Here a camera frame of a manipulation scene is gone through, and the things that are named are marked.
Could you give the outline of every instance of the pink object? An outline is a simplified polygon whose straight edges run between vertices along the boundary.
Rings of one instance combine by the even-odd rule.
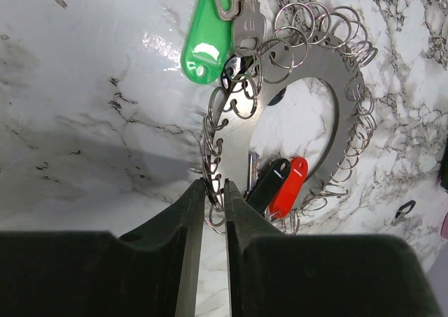
[[[448,213],[443,220],[442,231],[440,232],[440,235],[442,236],[442,238],[448,239]]]

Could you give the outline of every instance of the key head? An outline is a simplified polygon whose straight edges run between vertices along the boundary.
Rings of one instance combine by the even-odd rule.
[[[259,48],[265,40],[266,17],[260,12],[260,3],[251,6],[243,1],[241,14],[233,20],[233,42],[238,57],[249,56],[248,49]]]

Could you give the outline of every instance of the metal plate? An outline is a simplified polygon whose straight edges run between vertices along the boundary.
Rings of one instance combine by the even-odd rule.
[[[315,34],[319,38],[322,37],[321,33]],[[329,38],[333,44],[336,42],[342,43],[340,39],[333,35],[329,35]],[[304,46],[293,48],[293,52],[295,62],[298,63],[304,57],[306,48]],[[283,43],[278,43],[270,48],[262,56],[263,73],[269,81],[277,81],[288,72],[287,69],[282,69],[271,62],[270,55],[273,54],[275,54],[275,60],[278,63],[284,66],[291,64],[291,52],[285,50]],[[347,148],[349,130],[356,121],[354,118],[354,98],[351,90],[356,89],[357,80],[362,80],[362,73],[359,71],[357,63],[351,64],[350,60],[344,61],[336,50],[323,48],[319,45],[310,45],[303,64],[293,69],[287,79],[278,84],[263,83],[258,95],[257,110],[248,120],[243,120],[235,114],[230,108],[230,101],[236,99],[240,113],[248,115],[252,109],[253,100],[247,99],[243,92],[230,95],[219,117],[219,123],[224,119],[228,119],[229,123],[224,129],[216,132],[213,139],[214,143],[217,139],[223,140],[221,161],[216,174],[213,175],[213,177],[217,174],[221,175],[221,185],[224,185],[224,180],[229,178],[235,182],[240,192],[246,190],[249,145],[257,121],[268,103],[280,90],[303,78],[317,78],[328,84],[332,92],[332,105],[335,112],[335,121],[328,145],[323,149],[323,153],[314,168],[310,170],[307,180],[313,176],[313,184],[320,181],[327,182],[330,174],[337,171],[337,163],[342,161],[344,151]]]

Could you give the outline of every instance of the black key tag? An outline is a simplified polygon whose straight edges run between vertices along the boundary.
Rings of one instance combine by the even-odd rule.
[[[291,172],[291,164],[286,158],[279,158],[270,165],[266,174],[258,179],[255,187],[247,197],[247,204],[252,206],[259,214],[271,204],[275,195]]]

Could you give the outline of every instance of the metal clip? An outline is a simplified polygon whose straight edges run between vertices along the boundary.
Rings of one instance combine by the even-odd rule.
[[[230,0],[230,9],[224,10],[221,0],[215,0],[218,15],[223,21],[231,21],[239,14],[239,1]]]
[[[403,223],[406,220],[409,220],[409,218],[406,216],[412,209],[414,208],[416,202],[415,200],[411,200],[407,202],[406,204],[400,206],[397,213],[395,214],[395,218],[392,220],[392,226],[396,226],[399,223]]]

